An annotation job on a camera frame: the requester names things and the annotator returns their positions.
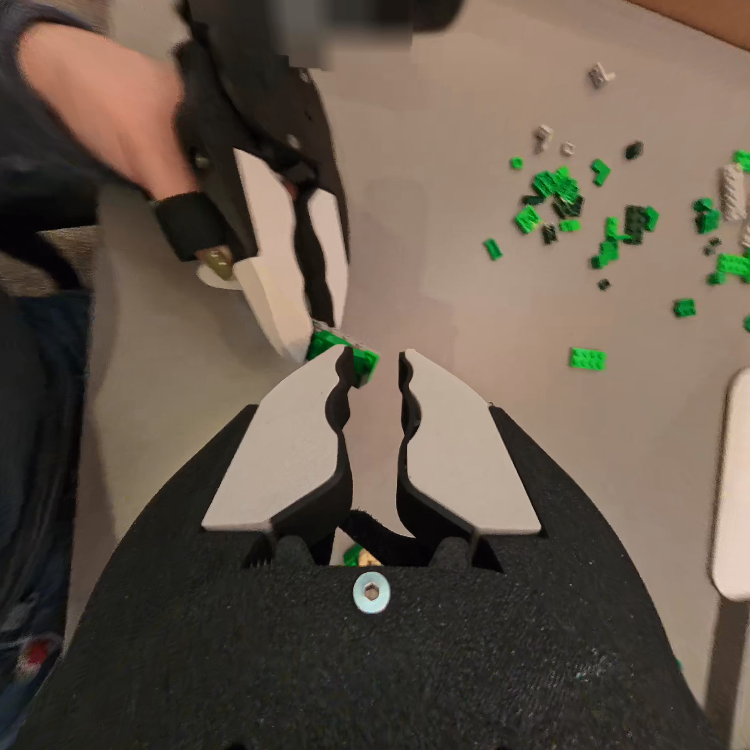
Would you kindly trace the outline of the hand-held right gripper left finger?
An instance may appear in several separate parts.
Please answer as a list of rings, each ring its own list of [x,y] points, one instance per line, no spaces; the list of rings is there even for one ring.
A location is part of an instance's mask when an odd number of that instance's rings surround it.
[[[352,507],[343,429],[352,348],[336,345],[292,372],[257,406],[202,519],[210,532],[298,536],[314,546]]]

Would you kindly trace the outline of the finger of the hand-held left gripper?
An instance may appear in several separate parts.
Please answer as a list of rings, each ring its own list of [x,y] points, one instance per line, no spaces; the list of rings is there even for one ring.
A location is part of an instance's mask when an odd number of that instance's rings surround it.
[[[313,323],[294,249],[293,199],[265,161],[238,148],[233,155],[257,246],[235,263],[234,276],[274,350],[305,361]]]
[[[336,196],[318,187],[303,191],[295,219],[295,253],[311,318],[341,329],[350,259]]]

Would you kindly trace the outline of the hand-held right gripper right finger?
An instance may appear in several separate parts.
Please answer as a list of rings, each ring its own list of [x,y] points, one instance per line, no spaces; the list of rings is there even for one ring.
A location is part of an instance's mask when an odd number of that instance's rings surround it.
[[[534,537],[533,508],[491,404],[416,350],[399,354],[403,438],[397,511],[426,548],[447,538],[477,548],[491,537]]]

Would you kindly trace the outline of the green zigzag brick assembly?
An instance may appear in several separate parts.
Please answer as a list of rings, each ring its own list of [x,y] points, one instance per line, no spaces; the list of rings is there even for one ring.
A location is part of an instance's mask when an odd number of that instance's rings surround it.
[[[346,346],[353,351],[354,387],[359,389],[370,382],[380,362],[380,355],[366,349],[340,332],[316,324],[307,348],[306,360],[312,361],[335,346]]]

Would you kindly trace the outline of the pile of green bricks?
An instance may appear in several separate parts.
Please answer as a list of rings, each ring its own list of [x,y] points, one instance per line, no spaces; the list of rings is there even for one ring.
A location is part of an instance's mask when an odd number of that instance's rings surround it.
[[[742,167],[746,188],[749,172],[748,150],[736,150],[729,164],[731,163],[737,163]],[[513,218],[514,225],[523,235],[539,232],[543,244],[550,246],[559,240],[561,234],[580,230],[580,216],[585,198],[578,181],[571,175],[567,166],[535,174],[530,182],[530,188],[531,193],[522,196],[520,209]],[[715,269],[707,276],[707,284],[721,286],[726,284],[730,277],[736,277],[744,284],[748,284],[748,197],[747,218],[742,220],[744,231],[739,238],[738,252],[718,252],[722,244],[718,230],[724,223],[721,200],[720,206],[717,206],[711,197],[703,196],[693,202],[691,210],[696,232],[699,236],[708,238],[702,249],[703,254],[716,258]],[[589,258],[589,267],[596,271],[604,270],[619,259],[622,245],[642,245],[646,234],[656,231],[660,218],[660,213],[653,206],[638,204],[625,206],[623,220],[607,216],[604,220],[603,239],[599,243],[598,252]]]

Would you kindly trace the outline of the person's left forearm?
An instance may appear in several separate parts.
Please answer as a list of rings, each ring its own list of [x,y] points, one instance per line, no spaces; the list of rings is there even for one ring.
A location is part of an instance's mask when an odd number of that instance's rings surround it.
[[[20,40],[37,23],[95,32],[95,27],[52,5],[1,2],[2,204],[118,181],[74,139],[21,73],[16,59]]]

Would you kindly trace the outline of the grey desk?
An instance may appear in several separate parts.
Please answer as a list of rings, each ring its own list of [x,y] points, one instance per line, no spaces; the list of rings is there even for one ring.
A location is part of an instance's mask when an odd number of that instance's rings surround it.
[[[748,54],[625,2],[467,2],[446,34],[340,46],[314,73],[350,212],[343,330],[380,353],[353,391],[354,504],[403,531],[398,354],[501,406],[596,503],[633,559],[696,698],[748,748],[745,611],[709,575],[727,387],[748,367],[748,286],[709,286],[693,201],[748,148]],[[594,89],[601,62],[616,79]],[[554,129],[537,155],[533,134]],[[559,154],[563,142],[575,154]],[[567,166],[580,230],[513,218]],[[661,215],[601,271],[607,216]]]

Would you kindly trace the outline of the person's left hand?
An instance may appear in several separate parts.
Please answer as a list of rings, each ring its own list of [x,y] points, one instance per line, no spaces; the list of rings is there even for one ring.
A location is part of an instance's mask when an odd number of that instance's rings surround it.
[[[173,63],[52,23],[25,31],[17,58],[29,85],[99,162],[157,201],[199,191],[175,129],[184,87]]]

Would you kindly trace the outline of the person's jeans leg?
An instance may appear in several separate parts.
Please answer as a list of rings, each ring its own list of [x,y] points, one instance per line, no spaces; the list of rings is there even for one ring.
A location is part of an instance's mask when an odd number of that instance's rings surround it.
[[[1,747],[61,655],[89,358],[87,289],[2,290]]]

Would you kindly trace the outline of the white booklet stand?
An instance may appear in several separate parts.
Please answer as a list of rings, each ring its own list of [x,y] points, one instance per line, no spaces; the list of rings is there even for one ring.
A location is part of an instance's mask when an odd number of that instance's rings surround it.
[[[711,562],[719,594],[749,600],[749,368],[732,380],[726,399]]]

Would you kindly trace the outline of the long white studded beam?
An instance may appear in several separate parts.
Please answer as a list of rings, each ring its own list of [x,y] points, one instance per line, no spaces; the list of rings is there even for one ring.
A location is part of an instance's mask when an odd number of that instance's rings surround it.
[[[745,173],[737,163],[726,164],[720,169],[721,214],[725,222],[742,221],[747,218]]]

